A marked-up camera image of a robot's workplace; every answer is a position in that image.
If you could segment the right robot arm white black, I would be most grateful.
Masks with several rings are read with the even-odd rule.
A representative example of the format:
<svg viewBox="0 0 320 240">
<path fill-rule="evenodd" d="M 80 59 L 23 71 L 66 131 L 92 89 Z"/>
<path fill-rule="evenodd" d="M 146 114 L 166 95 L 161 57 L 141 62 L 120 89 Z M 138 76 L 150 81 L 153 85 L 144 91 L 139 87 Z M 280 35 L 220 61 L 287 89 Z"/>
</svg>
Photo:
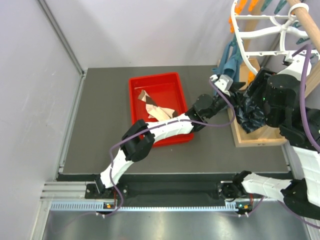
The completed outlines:
<svg viewBox="0 0 320 240">
<path fill-rule="evenodd" d="M 223 183 L 219 194 L 225 199 L 245 198 L 258 194 L 283 203 L 298 216 L 320 218 L 320 152 L 305 133 L 307 122 L 313 140 L 320 142 L 320 111 L 305 107 L 301 117 L 301 82 L 292 75 L 261 69 L 243 95 L 250 97 L 263 111 L 267 126 L 278 128 L 297 153 L 303 172 L 302 179 L 276 179 L 251 171 L 237 173 Z"/>
</svg>

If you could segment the dark patterned sock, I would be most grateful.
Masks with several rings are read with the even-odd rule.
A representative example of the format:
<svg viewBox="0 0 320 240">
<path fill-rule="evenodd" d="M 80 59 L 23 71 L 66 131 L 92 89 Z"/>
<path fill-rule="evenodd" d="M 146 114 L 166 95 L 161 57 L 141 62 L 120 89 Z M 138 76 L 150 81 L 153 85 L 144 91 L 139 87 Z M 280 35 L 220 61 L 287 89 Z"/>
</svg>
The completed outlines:
<svg viewBox="0 0 320 240">
<path fill-rule="evenodd" d="M 266 125 L 262 109 L 252 100 L 247 90 L 240 91 L 235 96 L 234 110 L 236 121 L 246 134 Z"/>
</svg>

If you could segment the blue sock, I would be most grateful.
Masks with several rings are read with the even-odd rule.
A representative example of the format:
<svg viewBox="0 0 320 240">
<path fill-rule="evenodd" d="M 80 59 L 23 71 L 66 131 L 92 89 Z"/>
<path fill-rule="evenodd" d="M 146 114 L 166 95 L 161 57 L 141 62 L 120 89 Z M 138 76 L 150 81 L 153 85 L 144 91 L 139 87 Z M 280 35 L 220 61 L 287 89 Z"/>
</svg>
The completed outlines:
<svg viewBox="0 0 320 240">
<path fill-rule="evenodd" d="M 212 69 L 215 75 L 227 75 L 234 82 L 240 80 L 240 66 L 243 62 L 237 40 L 234 38 L 224 48 L 217 67 Z"/>
</svg>

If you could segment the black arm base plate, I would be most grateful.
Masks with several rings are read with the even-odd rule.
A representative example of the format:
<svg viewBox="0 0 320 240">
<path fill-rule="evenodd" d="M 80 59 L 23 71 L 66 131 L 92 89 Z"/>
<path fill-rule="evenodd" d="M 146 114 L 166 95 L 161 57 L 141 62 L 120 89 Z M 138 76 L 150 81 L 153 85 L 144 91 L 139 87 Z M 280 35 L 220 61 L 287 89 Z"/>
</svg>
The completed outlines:
<svg viewBox="0 0 320 240">
<path fill-rule="evenodd" d="M 236 199 L 248 193 L 239 184 L 231 181 L 224 183 L 215 181 L 127 181 L 109 188 L 99 183 L 90 183 L 86 186 L 86 199 L 132 199 L 134 197 L 155 196 L 196 196 L 201 195 L 210 199 Z"/>
</svg>

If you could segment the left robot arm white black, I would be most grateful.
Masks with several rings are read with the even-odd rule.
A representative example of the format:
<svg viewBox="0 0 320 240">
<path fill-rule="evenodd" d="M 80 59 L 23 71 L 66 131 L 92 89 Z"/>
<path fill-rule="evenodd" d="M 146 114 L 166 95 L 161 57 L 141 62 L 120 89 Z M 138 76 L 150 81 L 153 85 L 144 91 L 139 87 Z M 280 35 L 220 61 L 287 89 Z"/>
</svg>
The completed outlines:
<svg viewBox="0 0 320 240">
<path fill-rule="evenodd" d="M 216 95 L 201 94 L 185 113 L 157 122 L 143 119 L 135 122 L 123 135 L 121 141 L 109 150 L 109 166 L 94 180 L 96 192 L 102 198 L 109 198 L 121 176 L 134 163 L 145 159 L 153 145 L 178 135 L 188 135 L 209 127 L 207 121 L 225 107 L 234 109 L 232 97 L 245 84 L 232 80 L 210 80 Z"/>
</svg>

